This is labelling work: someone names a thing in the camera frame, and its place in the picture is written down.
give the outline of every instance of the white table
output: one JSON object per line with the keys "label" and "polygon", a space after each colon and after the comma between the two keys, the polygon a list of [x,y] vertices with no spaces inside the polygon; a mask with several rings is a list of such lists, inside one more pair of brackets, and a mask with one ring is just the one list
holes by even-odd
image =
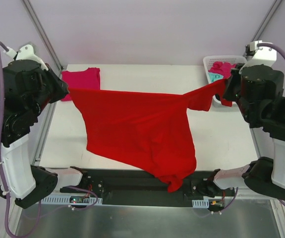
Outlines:
{"label": "white table", "polygon": [[[107,90],[183,94],[207,83],[202,66],[70,64],[67,70],[88,67],[101,69],[101,88]],[[212,106],[209,112],[188,110],[187,115],[197,171],[232,169],[257,159],[249,126],[238,109]],[[86,143],[81,113],[72,102],[57,102],[40,166],[138,170],[87,151]]]}

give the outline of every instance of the red fabric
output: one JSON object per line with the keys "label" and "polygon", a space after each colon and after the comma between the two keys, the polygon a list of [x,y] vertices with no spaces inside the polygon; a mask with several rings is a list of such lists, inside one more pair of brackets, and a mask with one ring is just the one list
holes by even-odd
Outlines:
{"label": "red fabric", "polygon": [[[100,89],[101,78],[99,75],[99,68],[88,68],[85,71],[80,72],[62,72],[62,80],[68,84],[71,88],[88,88],[88,89]],[[66,95],[62,101],[71,101],[71,96]]]}
{"label": "red fabric", "polygon": [[224,90],[222,79],[184,95],[74,88],[70,94],[85,121],[87,150],[141,168],[173,192],[196,168],[186,109],[208,111]]}
{"label": "red fabric", "polygon": [[231,64],[228,62],[215,62],[213,67],[209,70],[210,73],[218,73],[224,76],[225,79],[231,77],[231,68],[235,68],[236,64]]}

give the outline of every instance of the white plastic basket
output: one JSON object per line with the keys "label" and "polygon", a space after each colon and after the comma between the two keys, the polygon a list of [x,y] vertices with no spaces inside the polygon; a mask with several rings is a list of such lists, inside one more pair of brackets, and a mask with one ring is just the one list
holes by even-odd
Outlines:
{"label": "white plastic basket", "polygon": [[[220,62],[228,62],[231,64],[234,63],[247,63],[247,60],[244,56],[206,56],[203,58],[203,63],[204,63],[204,68],[206,72],[206,77],[208,83],[211,83],[210,76],[208,74],[208,70],[211,69],[213,66],[213,63],[220,61]],[[221,102],[217,100],[217,98],[214,96],[213,97],[213,105],[214,107],[223,107]]]}

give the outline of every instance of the grey floor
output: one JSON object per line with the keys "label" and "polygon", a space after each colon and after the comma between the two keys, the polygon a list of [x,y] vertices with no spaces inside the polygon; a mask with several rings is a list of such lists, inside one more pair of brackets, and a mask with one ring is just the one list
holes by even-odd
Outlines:
{"label": "grey floor", "polygon": [[[42,214],[57,206],[43,205]],[[40,220],[31,238],[279,238],[268,200],[236,200],[222,215],[207,210],[166,207],[95,206],[86,211],[62,208]],[[35,217],[37,206],[24,211]],[[21,215],[17,235],[34,220]]]}

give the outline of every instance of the pink cloth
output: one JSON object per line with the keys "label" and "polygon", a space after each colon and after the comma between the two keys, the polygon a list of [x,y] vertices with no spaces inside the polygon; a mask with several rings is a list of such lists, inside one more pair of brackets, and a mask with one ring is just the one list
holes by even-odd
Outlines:
{"label": "pink cloth", "polygon": [[213,67],[209,70],[210,73],[218,73],[224,77],[224,79],[228,79],[231,77],[231,68],[235,68],[236,64],[231,64],[228,62],[215,62],[213,63]]}
{"label": "pink cloth", "polygon": [[[68,84],[69,88],[97,89],[101,88],[99,68],[88,68],[80,72],[62,72],[62,80]],[[71,101],[72,98],[68,94],[62,101]]]}

